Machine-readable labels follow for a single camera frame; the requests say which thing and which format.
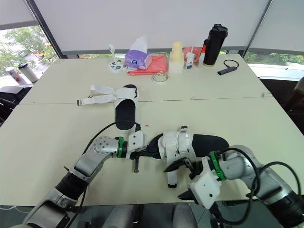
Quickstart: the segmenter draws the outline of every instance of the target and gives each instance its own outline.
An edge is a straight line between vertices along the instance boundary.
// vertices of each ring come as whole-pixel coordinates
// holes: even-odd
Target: black thermos bottle
[[[223,45],[224,39],[228,36],[228,29],[221,24],[215,24],[209,32],[208,39],[205,40],[206,54],[204,65],[212,67],[219,56],[220,48]]]

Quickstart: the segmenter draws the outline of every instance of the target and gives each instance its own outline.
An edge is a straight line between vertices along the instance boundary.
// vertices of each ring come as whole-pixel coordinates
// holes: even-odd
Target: table
[[[240,68],[218,76],[224,59],[237,60]],[[91,84],[136,84],[137,121],[149,140],[187,125],[189,132],[248,146],[262,163],[286,162],[304,181],[303,135],[240,56],[219,56],[214,68],[170,76],[166,85],[154,84],[151,76],[111,74],[106,64],[104,59],[58,60],[15,108],[0,128],[0,205],[36,205],[66,174],[63,166],[74,165],[95,133],[114,121],[111,103],[76,105]],[[114,127],[104,135],[120,136]],[[142,157],[139,173],[132,166],[124,159],[107,160],[88,187],[85,205],[179,202],[177,196],[187,190],[184,167],[177,188],[168,189],[162,162]],[[288,170],[274,170],[296,188]],[[245,199],[246,193],[240,180],[223,181],[218,200]]]
[[[223,61],[239,62],[238,70],[219,76]],[[36,82],[21,104],[75,104],[88,97],[92,84],[118,89],[135,84],[139,101],[193,100],[271,96],[240,55],[220,55],[214,67],[194,67],[182,75],[170,76],[170,82],[158,85],[151,76],[113,73],[107,63],[112,59],[59,59]]]
[[[160,122],[159,116],[166,121]],[[0,204],[37,204],[65,175],[63,166],[71,167],[94,134],[113,120],[110,103],[17,106],[0,128]],[[246,145],[260,162],[284,161],[304,181],[304,138],[272,97],[140,102],[138,121],[149,140],[187,125],[189,132]],[[104,134],[119,136],[114,127]],[[139,165],[139,173],[133,173],[132,161],[108,159],[89,186],[85,205],[180,201],[177,196],[187,190],[188,170],[181,168],[178,187],[168,189],[161,162],[142,157]],[[296,189],[288,170],[274,170]],[[241,181],[223,181],[218,200],[245,199],[246,193]]]

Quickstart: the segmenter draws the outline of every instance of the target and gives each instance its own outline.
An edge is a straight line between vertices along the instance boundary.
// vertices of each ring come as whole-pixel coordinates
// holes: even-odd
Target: cable
[[[257,182],[256,182],[257,186],[256,186],[256,190],[254,192],[254,195],[256,195],[258,193],[259,189],[260,189],[261,180],[260,180],[260,176],[259,176],[259,171],[258,171],[256,165],[254,164],[254,162],[251,160],[251,158],[248,156],[248,154],[246,154],[244,151],[240,150],[239,148],[229,147],[229,148],[226,148],[226,149],[222,150],[220,153],[223,154],[226,151],[237,151],[237,152],[239,152],[245,158],[247,158],[247,160],[249,161],[249,163],[252,165],[252,168],[255,171],[255,174],[256,174],[256,177],[257,177]]]
[[[282,166],[285,166],[287,167],[291,172],[292,174],[294,175],[294,178],[296,180],[296,184],[298,186],[298,195],[301,196],[301,184],[300,184],[300,180],[299,180],[299,177],[298,175],[295,173],[295,171],[293,170],[293,168],[291,168],[289,165],[287,165],[286,163],[284,162],[281,162],[281,161],[273,161],[273,162],[270,162],[266,165],[264,165],[260,171],[259,171],[259,174],[261,175],[262,172],[264,172],[267,168],[269,168],[270,166],[273,166],[273,165],[282,165]]]
[[[105,131],[106,129],[108,129],[109,127],[111,127],[112,125],[114,124],[117,124],[117,123],[131,123],[131,124],[135,124],[136,125],[136,128],[135,128],[135,131],[138,131],[140,130],[140,124],[135,122],[135,121],[115,121],[109,125],[107,125],[106,127],[104,127],[102,130],[100,130],[91,140],[90,142],[88,143],[88,145],[86,146],[84,152],[82,154],[84,154],[86,152],[86,150],[89,148],[89,146],[91,145],[91,143],[94,141],[94,139],[103,131]]]
[[[234,147],[226,148],[226,149],[222,150],[220,153],[223,154],[226,151],[237,151],[240,154],[242,154],[245,158],[247,158],[247,160],[249,161],[249,163],[252,165],[252,168],[254,169],[255,174],[256,174],[256,177],[253,180],[252,185],[251,185],[251,191],[250,191],[250,196],[249,196],[249,200],[248,200],[248,204],[247,204],[247,209],[245,211],[245,214],[243,215],[243,217],[240,220],[238,220],[238,221],[229,221],[229,220],[224,219],[221,216],[221,214],[220,214],[219,211],[215,212],[215,214],[217,215],[216,218],[217,218],[218,221],[220,221],[222,223],[226,223],[226,224],[231,225],[231,226],[237,226],[237,225],[241,225],[242,223],[244,223],[247,220],[247,218],[248,218],[248,216],[249,216],[249,214],[251,212],[251,207],[252,207],[252,202],[253,202],[253,196],[259,191],[260,185],[261,185],[261,180],[260,180],[259,171],[258,171],[256,165],[254,164],[254,162],[248,156],[248,154],[246,154],[241,149],[234,148]]]
[[[85,191],[84,191],[84,194],[82,195],[82,199],[81,199],[81,202],[80,202],[80,205],[79,205],[79,208],[78,210],[76,211],[75,215],[72,217],[72,219],[70,220],[70,222],[67,224],[66,228],[69,228],[72,223],[74,222],[74,220],[76,219],[77,215],[79,214],[79,212],[81,211],[81,208],[82,208],[82,205],[85,201],[85,196],[86,196],[86,188],[85,188]]]
[[[26,214],[29,213],[29,212],[25,212],[25,211],[22,211],[22,210],[18,209],[17,206],[12,206],[10,208],[0,208],[0,210],[12,210],[12,209],[16,209],[17,211],[19,211],[21,213],[26,213]]]
[[[253,163],[253,161],[250,159],[250,157],[247,154],[245,154],[245,152],[243,152],[242,150],[240,150],[238,148],[227,148],[227,149],[223,150],[221,153],[223,153],[225,151],[229,151],[229,150],[235,150],[237,152],[240,152],[242,155],[244,155],[248,159],[248,161],[251,163],[251,165],[254,168],[254,170],[255,170],[255,168],[257,168],[255,166],[255,164]],[[255,170],[256,176],[255,176],[255,178],[254,178],[254,180],[252,182],[252,185],[251,185],[250,196],[249,196],[249,200],[248,200],[248,204],[247,204],[247,209],[245,211],[244,216],[239,221],[228,221],[228,220],[224,219],[221,216],[218,208],[216,207],[216,208],[214,208],[215,209],[214,213],[215,213],[216,219],[218,221],[222,222],[222,223],[226,223],[226,224],[231,225],[231,226],[237,226],[237,225],[241,225],[242,223],[244,223],[247,220],[247,218],[248,218],[248,216],[249,216],[249,214],[251,212],[252,202],[253,202],[253,196],[256,195],[258,193],[258,191],[259,191],[260,185],[258,183],[260,183],[260,175],[267,168],[269,168],[270,166],[273,166],[273,165],[283,165],[283,166],[287,167],[292,172],[292,174],[295,177],[297,186],[298,186],[298,195],[301,196],[301,184],[300,184],[300,180],[299,180],[297,174],[295,173],[295,171],[293,170],[293,168],[291,168],[289,165],[287,165],[284,162],[273,161],[273,162],[270,162],[270,163],[264,165],[257,173],[256,173],[256,170]]]
[[[0,210],[12,210],[13,208],[15,208],[16,206],[12,206],[10,208],[0,208]]]
[[[115,122],[113,122],[113,123],[107,125],[106,127],[104,127],[102,130],[100,130],[100,131],[99,131],[99,132],[90,140],[90,142],[88,143],[88,145],[86,146],[86,148],[85,148],[85,150],[83,151],[82,154],[84,154],[84,153],[86,152],[86,150],[89,148],[89,146],[91,145],[91,143],[95,140],[95,138],[96,138],[101,132],[105,131],[106,129],[108,129],[109,127],[111,127],[111,126],[113,126],[114,124],[117,124],[117,123],[132,123],[132,124],[135,124],[135,125],[136,125],[136,127],[135,127],[135,130],[136,130],[136,131],[140,130],[140,128],[141,128],[141,127],[140,127],[140,124],[137,123],[137,122],[135,122],[135,121],[115,121]],[[73,223],[74,220],[76,219],[77,215],[79,214],[79,212],[80,212],[80,210],[81,210],[81,208],[82,208],[82,205],[83,205],[83,203],[84,203],[84,201],[85,201],[85,196],[86,196],[85,193],[86,193],[86,188],[85,188],[85,191],[84,191],[84,193],[83,193],[83,195],[82,195],[82,199],[81,199],[81,203],[80,203],[80,205],[79,205],[79,208],[78,208],[77,212],[75,213],[75,215],[74,215],[74,216],[72,217],[72,219],[70,220],[70,222],[67,224],[66,228],[69,228],[69,227],[72,225],[72,223]]]
[[[236,68],[238,68],[239,63],[238,63],[237,61],[232,60],[232,59],[226,59],[226,60],[224,61],[224,65],[225,65],[227,68],[231,67],[231,66],[229,66],[229,65],[227,65],[227,64],[225,63],[225,62],[227,62],[227,61],[232,61],[232,62],[235,62],[235,63],[237,64]]]
[[[21,212],[21,213],[29,214],[29,212],[22,211],[22,210],[18,209],[17,207],[15,207],[15,209],[16,209],[17,211]]]

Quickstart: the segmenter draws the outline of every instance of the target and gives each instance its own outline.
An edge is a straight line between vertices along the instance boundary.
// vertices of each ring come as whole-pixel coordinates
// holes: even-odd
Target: glue bottle
[[[187,62],[186,62],[186,65],[185,65],[185,69],[191,69],[192,68],[192,65],[193,65],[193,61],[194,61],[194,54],[193,54],[193,46],[191,48],[191,52],[188,52],[186,54],[186,57],[187,57]]]
[[[174,42],[169,58],[169,75],[182,74],[184,68],[184,55],[182,53],[182,43]]]

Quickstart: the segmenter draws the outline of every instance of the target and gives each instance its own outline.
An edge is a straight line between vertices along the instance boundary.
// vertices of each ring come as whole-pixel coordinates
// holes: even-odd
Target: tape roll
[[[156,73],[152,76],[152,81],[156,84],[166,84],[169,79],[169,76],[166,73]]]

